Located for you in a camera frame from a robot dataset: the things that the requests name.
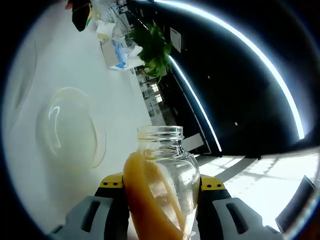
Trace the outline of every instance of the window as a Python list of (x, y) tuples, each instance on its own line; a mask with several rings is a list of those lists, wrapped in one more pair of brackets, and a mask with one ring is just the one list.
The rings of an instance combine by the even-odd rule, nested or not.
[(156, 100), (157, 103), (161, 103), (162, 102), (161, 94), (155, 95), (155, 100)]
[(158, 85), (157, 84), (151, 84), (151, 87), (152, 87), (152, 90), (154, 92), (158, 92), (159, 91), (159, 88), (158, 88)]

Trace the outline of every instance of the led light strip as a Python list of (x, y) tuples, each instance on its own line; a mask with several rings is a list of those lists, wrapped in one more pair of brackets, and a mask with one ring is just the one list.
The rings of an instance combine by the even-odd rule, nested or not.
[[(167, 4), (167, 5), (171, 5), (171, 6), (175, 6), (177, 8), (192, 12), (196, 15), (199, 15), (203, 18), (209, 19), (211, 21), (213, 21), (216, 24), (219, 24), (221, 27), (225, 28), (226, 30), (228, 30), (229, 32), (231, 32), (232, 34), (234, 34), (235, 36), (237, 36), (241, 41), (243, 41), (249, 48), (251, 48), (252, 51), (255, 52), (255, 54), (257, 54), (257, 56), (262, 60), (262, 62), (265, 64), (265, 66), (270, 70), (271, 74), (274, 76), (275, 80), (277, 81), (277, 83), (280, 85), (286, 100), (289, 103), (289, 106), (291, 108), (293, 117), (294, 117), (294, 121), (295, 121), (295, 125), (296, 125), (296, 129), (298, 132), (298, 136), (299, 139), (304, 139), (305, 138), (305, 134), (304, 134), (304, 129), (302, 126), (302, 122), (300, 119), (300, 115), (297, 109), (297, 106), (295, 104), (295, 101), (285, 83), (285, 81), (283, 80), (283, 78), (281, 77), (280, 73), (277, 71), (277, 69), (275, 68), (275, 66), (271, 63), (271, 61), (266, 57), (266, 55), (264, 55), (264, 53), (252, 42), (250, 41), (246, 36), (244, 36), (241, 32), (239, 32), (238, 30), (236, 30), (234, 27), (230, 26), (229, 24), (227, 24), (226, 22), (222, 21), (221, 19), (217, 18), (216, 16), (211, 15), (208, 12), (205, 12), (199, 8), (196, 8), (194, 6), (188, 5), (188, 4), (184, 4), (184, 3), (180, 3), (180, 2), (175, 2), (175, 1), (168, 1), (168, 0), (154, 0), (154, 2), (156, 3), (161, 3), (161, 4)], [(182, 76), (182, 78), (185, 80), (185, 82), (187, 83), (188, 81), (186, 80), (186, 78), (184, 77), (184, 75), (182, 74), (181, 70), (178, 70)], [(208, 124), (210, 123), (208, 120), (208, 117), (206, 115), (206, 113), (203, 111), (203, 108), (197, 98), (197, 96), (195, 95), (195, 93), (193, 92), (192, 88), (190, 87), (190, 85), (188, 85), (190, 91), (192, 92), (195, 100), (197, 101), (197, 103), (199, 104), (199, 107), (201, 108), (201, 111), (205, 117), (205, 119), (207, 120)], [(219, 147), (219, 150), (221, 150), (219, 143), (217, 141), (217, 137), (214, 134), (214, 131), (212, 129), (211, 124), (209, 124), (209, 127), (212, 131), (212, 134), (214, 136), (214, 139), (216, 140), (216, 143)]]
[(188, 86), (190, 92), (192, 93), (192, 95), (193, 95), (196, 103), (198, 104), (198, 106), (199, 106), (199, 108), (200, 108), (200, 110), (201, 110), (201, 112), (202, 112), (202, 114), (203, 114), (206, 122), (207, 122), (208, 125), (209, 125), (209, 128), (210, 128), (211, 133), (212, 133), (212, 135), (213, 135), (213, 137), (214, 137), (215, 143), (216, 143), (216, 145), (218, 146), (219, 151), (222, 152), (222, 149), (221, 149), (221, 147), (220, 147), (220, 144), (219, 144), (218, 138), (217, 138), (217, 136), (216, 136), (216, 133), (215, 133), (215, 131), (214, 131), (214, 129), (213, 129), (213, 127), (212, 127), (209, 119), (208, 119), (208, 116), (207, 116), (204, 108), (202, 107), (202, 105), (201, 105), (201, 103), (200, 103), (197, 95), (195, 94), (194, 90), (193, 90), (192, 87), (190, 86), (188, 80), (186, 79), (186, 76), (183, 74), (183, 72), (181, 71), (180, 67), (177, 65), (176, 61), (175, 61), (175, 60), (172, 58), (172, 56), (170, 56), (170, 55), (169, 55), (169, 59), (171, 60), (171, 62), (173, 63), (173, 65), (175, 66), (175, 68), (177, 69), (177, 71), (179, 72), (179, 74), (181, 75), (182, 79), (184, 80), (185, 84)]

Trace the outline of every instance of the white table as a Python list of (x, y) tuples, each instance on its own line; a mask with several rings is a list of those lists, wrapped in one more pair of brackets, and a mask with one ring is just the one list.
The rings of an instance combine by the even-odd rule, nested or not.
[[(94, 194), (104, 177), (122, 172), (128, 155), (138, 146), (137, 128), (151, 125), (136, 74), (109, 70), (94, 19), (86, 30), (78, 32), (65, 4), (51, 6), (30, 31), (27, 42), (35, 41), (37, 58), (33, 82), (17, 112), (12, 104), (17, 83), (9, 80), (2, 119), (11, 180), (25, 209), (45, 233), (64, 223), (66, 213)], [(40, 108), (64, 87), (88, 95), (90, 114), (104, 122), (107, 135), (102, 163), (81, 173), (48, 165), (36, 141)]]

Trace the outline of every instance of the black cable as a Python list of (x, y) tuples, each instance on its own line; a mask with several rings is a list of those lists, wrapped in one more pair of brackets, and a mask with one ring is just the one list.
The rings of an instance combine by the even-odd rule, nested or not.
[(122, 19), (120, 18), (120, 16), (116, 13), (116, 11), (112, 8), (112, 6), (110, 5), (110, 3), (108, 3), (109, 7), (112, 9), (112, 11), (114, 12), (114, 14), (118, 17), (118, 19), (120, 19), (120, 21), (123, 23), (123, 25), (126, 28), (126, 31), (129, 33), (129, 28), (125, 25), (124, 21), (122, 21)]

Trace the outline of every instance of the orange liquid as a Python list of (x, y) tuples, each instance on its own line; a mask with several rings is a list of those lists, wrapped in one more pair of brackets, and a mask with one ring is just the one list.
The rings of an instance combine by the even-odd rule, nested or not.
[(186, 217), (178, 199), (153, 161), (132, 153), (123, 168), (123, 182), (139, 240), (189, 238), (184, 234)]

